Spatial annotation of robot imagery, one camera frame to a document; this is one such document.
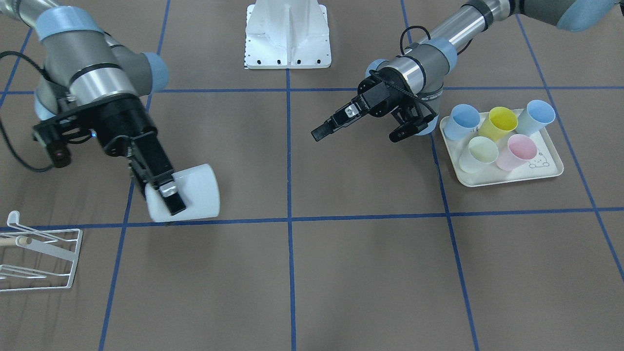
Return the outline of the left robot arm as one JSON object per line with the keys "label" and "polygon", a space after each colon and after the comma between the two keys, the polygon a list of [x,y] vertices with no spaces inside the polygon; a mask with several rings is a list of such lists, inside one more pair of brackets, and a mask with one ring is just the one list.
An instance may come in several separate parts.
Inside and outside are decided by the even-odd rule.
{"label": "left robot arm", "polygon": [[425,38],[402,47],[397,57],[371,65],[357,95],[312,130],[312,137],[320,141],[368,114],[394,116],[399,126],[389,135],[392,142],[424,134],[435,126],[434,101],[443,91],[444,77],[471,40],[495,22],[522,14],[575,33],[594,26],[622,4],[621,0],[469,0]]}

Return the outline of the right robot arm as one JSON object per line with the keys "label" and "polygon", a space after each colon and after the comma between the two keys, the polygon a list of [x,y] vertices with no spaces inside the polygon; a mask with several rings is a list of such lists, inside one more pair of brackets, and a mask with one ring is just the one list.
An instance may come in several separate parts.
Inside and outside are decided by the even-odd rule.
{"label": "right robot arm", "polygon": [[71,164],[70,144],[95,137],[111,157],[127,158],[131,178],[144,196],[154,191],[170,215],[187,207],[158,130],[140,98],[169,82],[154,53],[134,53],[96,23],[91,14],[56,0],[3,0],[1,13],[32,28],[46,51],[35,91],[40,122],[33,139],[47,153],[43,172]]}

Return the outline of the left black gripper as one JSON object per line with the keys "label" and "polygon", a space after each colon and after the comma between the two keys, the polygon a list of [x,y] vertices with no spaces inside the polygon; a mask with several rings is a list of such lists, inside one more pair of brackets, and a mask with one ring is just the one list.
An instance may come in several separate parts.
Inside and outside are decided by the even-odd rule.
{"label": "left black gripper", "polygon": [[320,141],[367,114],[373,117],[391,114],[395,118],[399,126],[389,134],[394,143],[430,134],[438,123],[438,115],[429,114],[428,103],[412,93],[397,74],[387,69],[368,69],[357,87],[357,97],[312,130],[311,135]]}

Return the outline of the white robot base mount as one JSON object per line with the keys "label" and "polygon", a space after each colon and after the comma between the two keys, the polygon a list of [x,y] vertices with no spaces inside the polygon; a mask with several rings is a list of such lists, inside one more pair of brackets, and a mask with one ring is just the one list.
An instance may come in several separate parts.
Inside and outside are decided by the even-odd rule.
{"label": "white robot base mount", "polygon": [[257,0],[247,7],[246,15],[246,69],[331,66],[326,6],[316,0]]}

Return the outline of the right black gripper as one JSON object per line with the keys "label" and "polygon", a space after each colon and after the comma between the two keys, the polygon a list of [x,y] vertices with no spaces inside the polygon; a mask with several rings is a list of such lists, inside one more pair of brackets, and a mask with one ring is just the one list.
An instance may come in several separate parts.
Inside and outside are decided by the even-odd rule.
{"label": "right black gripper", "polygon": [[67,147],[94,131],[108,156],[130,157],[131,177],[143,198],[147,199],[147,190],[151,189],[162,200],[167,214],[176,215],[186,209],[173,166],[158,141],[157,128],[138,97],[118,94],[71,107],[36,126],[54,126]]}

